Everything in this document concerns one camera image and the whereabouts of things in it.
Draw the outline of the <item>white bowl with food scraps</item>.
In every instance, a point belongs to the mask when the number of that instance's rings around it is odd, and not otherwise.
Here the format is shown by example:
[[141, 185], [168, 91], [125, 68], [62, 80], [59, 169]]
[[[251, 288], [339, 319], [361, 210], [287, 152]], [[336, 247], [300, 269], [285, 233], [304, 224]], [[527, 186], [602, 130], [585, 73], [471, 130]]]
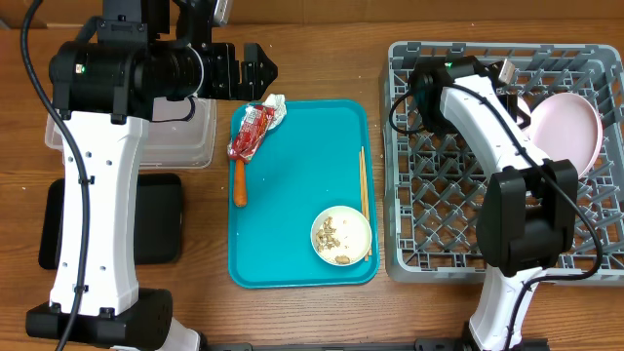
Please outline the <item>white bowl with food scraps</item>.
[[358, 210], [333, 206], [320, 212], [310, 231], [310, 241], [317, 256], [338, 267], [369, 261], [372, 230], [369, 220]]

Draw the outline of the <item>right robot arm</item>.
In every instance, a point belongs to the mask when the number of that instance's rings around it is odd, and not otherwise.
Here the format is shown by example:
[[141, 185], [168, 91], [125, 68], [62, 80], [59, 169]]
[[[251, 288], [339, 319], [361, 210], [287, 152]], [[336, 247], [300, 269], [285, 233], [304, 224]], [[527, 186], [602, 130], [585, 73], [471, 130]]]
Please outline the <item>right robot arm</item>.
[[424, 128], [460, 134], [487, 177], [476, 224], [486, 278], [464, 342], [474, 350], [527, 347], [521, 329], [534, 290], [572, 242], [577, 170], [535, 146], [499, 99], [514, 71], [507, 59], [464, 57], [419, 63], [409, 77]]

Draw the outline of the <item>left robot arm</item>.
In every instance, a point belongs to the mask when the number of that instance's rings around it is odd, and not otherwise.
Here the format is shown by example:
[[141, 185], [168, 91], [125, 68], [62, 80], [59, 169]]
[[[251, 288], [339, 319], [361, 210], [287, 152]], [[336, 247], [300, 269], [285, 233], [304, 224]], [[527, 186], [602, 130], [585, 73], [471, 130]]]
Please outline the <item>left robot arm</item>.
[[156, 98], [253, 101], [278, 69], [256, 43], [243, 60], [212, 30], [225, 1], [106, 1], [53, 56], [40, 99], [62, 136], [61, 250], [47, 302], [28, 311], [32, 337], [113, 350], [205, 350], [205, 336], [173, 315], [166, 290], [139, 285], [137, 180]]

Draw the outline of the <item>large pink plate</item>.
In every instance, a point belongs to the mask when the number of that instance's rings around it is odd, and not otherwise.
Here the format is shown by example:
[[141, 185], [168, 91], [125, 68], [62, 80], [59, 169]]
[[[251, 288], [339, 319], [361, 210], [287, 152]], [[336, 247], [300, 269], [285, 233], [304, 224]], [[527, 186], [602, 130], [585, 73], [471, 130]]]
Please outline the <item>large pink plate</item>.
[[547, 97], [530, 109], [518, 99], [519, 125], [531, 142], [553, 161], [568, 159], [584, 177], [594, 166], [603, 145], [604, 128], [599, 112], [584, 97], [559, 93]]

